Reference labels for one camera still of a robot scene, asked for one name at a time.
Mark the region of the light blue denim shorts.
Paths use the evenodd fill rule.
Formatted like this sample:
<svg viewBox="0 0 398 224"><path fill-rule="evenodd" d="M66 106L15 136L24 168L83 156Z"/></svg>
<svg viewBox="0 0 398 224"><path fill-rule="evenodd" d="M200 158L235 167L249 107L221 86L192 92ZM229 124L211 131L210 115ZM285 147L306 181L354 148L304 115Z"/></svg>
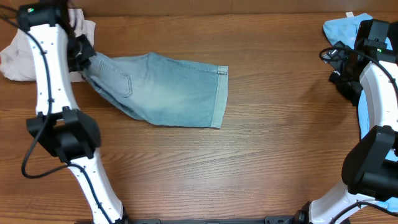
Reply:
<svg viewBox="0 0 398 224"><path fill-rule="evenodd" d="M107 101L134 119L159 126L220 128L229 68L157 53L109 58L97 53L83 71Z"/></svg>

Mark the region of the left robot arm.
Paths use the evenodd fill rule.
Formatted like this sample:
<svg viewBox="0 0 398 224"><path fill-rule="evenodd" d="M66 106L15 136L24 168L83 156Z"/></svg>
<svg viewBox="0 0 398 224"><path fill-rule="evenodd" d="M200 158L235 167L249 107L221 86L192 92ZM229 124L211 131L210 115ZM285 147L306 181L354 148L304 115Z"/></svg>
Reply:
<svg viewBox="0 0 398 224"><path fill-rule="evenodd" d="M17 21L27 34L36 73L36 116L27 119L27 130L33 145L40 144L62 163L45 175L69 169L87 199L93 223L128 223L101 161L99 126L80 111L70 81L70 72L90 65L94 48L85 35L75 35L67 1L20 6Z"/></svg>

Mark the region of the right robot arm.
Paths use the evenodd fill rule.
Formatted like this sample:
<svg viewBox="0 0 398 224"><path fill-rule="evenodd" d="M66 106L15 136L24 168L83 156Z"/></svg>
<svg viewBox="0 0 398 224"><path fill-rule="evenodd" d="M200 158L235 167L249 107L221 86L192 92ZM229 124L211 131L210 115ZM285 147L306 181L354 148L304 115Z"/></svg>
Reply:
<svg viewBox="0 0 398 224"><path fill-rule="evenodd" d="M364 207L397 216L397 64L393 51L378 39L362 38L356 47L320 52L330 64L344 63L340 86L359 82L368 104L370 130L346 156L341 181L323 197L307 202L287 223L349 223Z"/></svg>

